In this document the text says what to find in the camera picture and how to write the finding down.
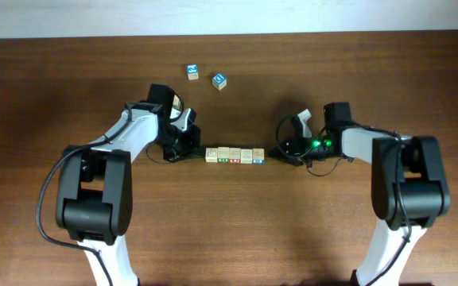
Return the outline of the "wooden block with elephant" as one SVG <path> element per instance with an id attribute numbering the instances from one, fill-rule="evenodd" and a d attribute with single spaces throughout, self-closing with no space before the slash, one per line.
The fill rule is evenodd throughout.
<path id="1" fill-rule="evenodd" d="M 205 161 L 207 163 L 218 162 L 218 149 L 217 148 L 206 148 L 205 149 Z"/>

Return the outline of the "wooden block blue edge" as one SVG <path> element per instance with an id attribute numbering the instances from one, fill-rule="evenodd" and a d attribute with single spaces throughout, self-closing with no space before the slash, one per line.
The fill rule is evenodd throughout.
<path id="1" fill-rule="evenodd" d="M 253 164 L 263 164 L 265 160 L 265 150 L 264 149 L 252 149 L 252 163 Z"/>

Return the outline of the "wooden block number 5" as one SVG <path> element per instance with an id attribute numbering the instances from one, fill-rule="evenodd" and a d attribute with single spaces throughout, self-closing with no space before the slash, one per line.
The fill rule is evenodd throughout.
<path id="1" fill-rule="evenodd" d="M 217 148 L 217 158 L 218 162 L 228 163 L 229 162 L 229 147 L 218 147 Z"/>

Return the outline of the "wooden block green letter N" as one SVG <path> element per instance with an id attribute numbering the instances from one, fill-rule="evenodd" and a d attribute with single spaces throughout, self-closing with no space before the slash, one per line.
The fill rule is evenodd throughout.
<path id="1" fill-rule="evenodd" d="M 253 150 L 252 149 L 241 149 L 240 150 L 240 163 L 241 164 L 251 164 L 253 160 Z"/>

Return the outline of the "wooden block number 8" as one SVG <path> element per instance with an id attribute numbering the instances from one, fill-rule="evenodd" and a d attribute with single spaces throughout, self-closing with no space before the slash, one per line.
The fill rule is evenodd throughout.
<path id="1" fill-rule="evenodd" d="M 229 148 L 229 162 L 239 164 L 241 162 L 241 149 Z"/>

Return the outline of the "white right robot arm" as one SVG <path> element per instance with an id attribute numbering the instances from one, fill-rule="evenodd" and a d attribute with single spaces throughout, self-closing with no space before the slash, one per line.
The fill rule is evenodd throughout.
<path id="1" fill-rule="evenodd" d="M 294 134 L 277 139 L 269 157 L 306 168 L 329 158 L 370 164 L 377 221 L 367 255 L 349 283 L 397 285 L 414 246 L 450 207 L 438 140 L 360 124 L 348 102 L 324 106 L 324 127 L 318 134 L 308 127 L 310 117 L 309 110 L 286 116 Z"/>

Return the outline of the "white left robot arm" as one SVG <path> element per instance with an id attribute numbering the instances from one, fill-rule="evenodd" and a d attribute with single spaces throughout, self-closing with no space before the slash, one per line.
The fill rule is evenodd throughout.
<path id="1" fill-rule="evenodd" d="M 69 246 L 85 252 L 98 285 L 138 285 L 125 234 L 133 211 L 132 163 L 157 143 L 174 163 L 200 151 L 200 128 L 191 108 L 174 107 L 180 96 L 154 83 L 147 99 L 126 103 L 120 119 L 99 139 L 70 145 L 56 170 L 56 223 Z"/>

